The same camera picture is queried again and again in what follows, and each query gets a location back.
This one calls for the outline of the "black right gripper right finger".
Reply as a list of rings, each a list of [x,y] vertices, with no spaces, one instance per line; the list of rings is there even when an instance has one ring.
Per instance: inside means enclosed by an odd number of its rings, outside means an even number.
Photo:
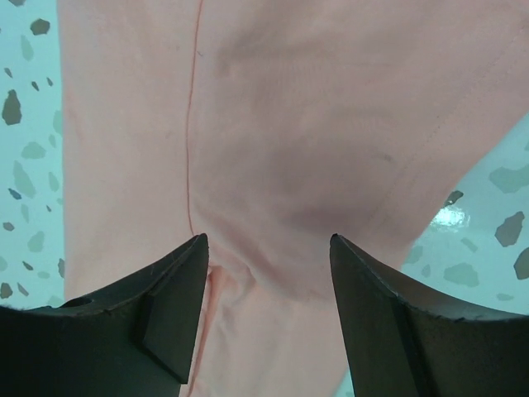
[[[341,235],[330,264],[355,395],[527,395],[526,316],[444,294]]]

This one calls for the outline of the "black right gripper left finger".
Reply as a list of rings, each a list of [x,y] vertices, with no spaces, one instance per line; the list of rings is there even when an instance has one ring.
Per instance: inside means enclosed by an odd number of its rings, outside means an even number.
[[[2,395],[178,395],[190,376],[207,268],[202,234],[58,308],[2,308]]]

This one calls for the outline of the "salmon pink t shirt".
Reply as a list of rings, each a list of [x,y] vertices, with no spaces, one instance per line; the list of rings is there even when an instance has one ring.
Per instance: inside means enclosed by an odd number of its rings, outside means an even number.
[[[525,1],[60,1],[65,294],[192,236],[184,396],[330,396],[340,233],[392,267],[528,109]]]

